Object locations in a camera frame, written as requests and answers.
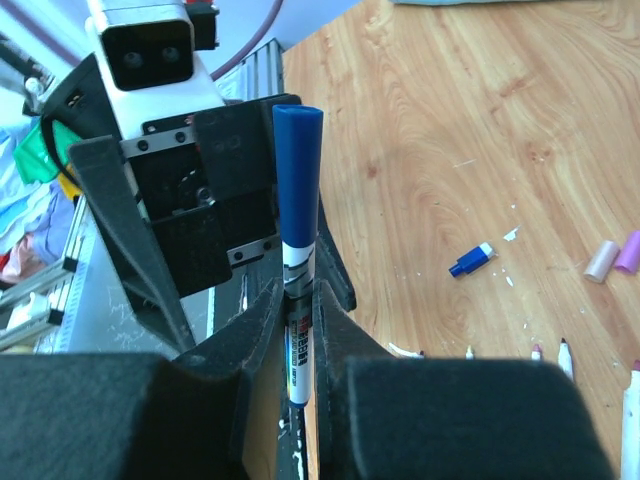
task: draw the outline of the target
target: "blue marker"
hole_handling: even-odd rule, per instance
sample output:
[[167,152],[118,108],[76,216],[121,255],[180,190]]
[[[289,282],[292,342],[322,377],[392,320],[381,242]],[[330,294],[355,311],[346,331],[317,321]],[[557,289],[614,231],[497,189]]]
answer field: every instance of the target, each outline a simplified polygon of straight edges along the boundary
[[491,260],[496,254],[491,245],[487,242],[480,244],[469,253],[463,255],[458,259],[458,263],[456,263],[453,267],[449,269],[449,273],[454,277],[461,275],[463,273],[471,273],[480,268],[482,265]]
[[285,354],[291,405],[311,398],[313,322],[311,302],[318,235],[322,110],[275,105],[276,171],[286,301]]

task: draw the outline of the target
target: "blue marker cap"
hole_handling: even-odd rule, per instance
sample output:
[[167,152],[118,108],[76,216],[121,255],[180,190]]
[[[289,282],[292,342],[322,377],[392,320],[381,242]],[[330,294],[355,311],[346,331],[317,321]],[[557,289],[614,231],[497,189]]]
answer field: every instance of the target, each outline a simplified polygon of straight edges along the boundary
[[454,277],[462,275],[463,273],[472,273],[487,263],[495,254],[491,245],[486,242],[482,243],[469,253],[460,257],[458,263],[449,269],[449,273]]
[[274,105],[280,235],[304,248],[318,235],[320,153],[324,113],[304,105]]

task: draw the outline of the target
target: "purple marker cap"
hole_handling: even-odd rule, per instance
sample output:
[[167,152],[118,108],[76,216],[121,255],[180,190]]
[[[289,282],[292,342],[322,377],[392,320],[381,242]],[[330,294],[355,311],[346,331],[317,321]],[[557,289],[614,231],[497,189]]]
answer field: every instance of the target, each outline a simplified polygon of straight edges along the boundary
[[622,251],[618,258],[614,268],[622,273],[628,273],[630,275],[638,271],[640,266],[640,230],[636,230],[631,235],[627,243],[622,247]]

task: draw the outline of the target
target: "camera lens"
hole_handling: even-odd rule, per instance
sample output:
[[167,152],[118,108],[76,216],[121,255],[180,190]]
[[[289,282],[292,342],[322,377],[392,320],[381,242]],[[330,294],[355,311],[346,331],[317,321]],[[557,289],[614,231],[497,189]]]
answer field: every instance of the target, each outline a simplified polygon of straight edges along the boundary
[[180,52],[175,47],[163,48],[162,58],[167,63],[176,63],[180,59]]
[[140,68],[142,66],[142,55],[137,52],[129,52],[124,56],[124,64],[127,68]]

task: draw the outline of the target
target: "wood grain surface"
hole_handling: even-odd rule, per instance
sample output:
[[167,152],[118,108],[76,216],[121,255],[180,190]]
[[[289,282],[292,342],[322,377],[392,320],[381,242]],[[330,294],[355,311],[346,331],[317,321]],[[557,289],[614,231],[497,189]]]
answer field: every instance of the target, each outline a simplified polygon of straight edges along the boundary
[[[285,54],[286,90],[325,111],[321,188],[353,318],[429,356],[539,343],[555,361],[566,337],[616,469],[640,283],[582,272],[640,229],[639,76],[634,0],[365,0]],[[485,241],[499,257],[453,279]]]

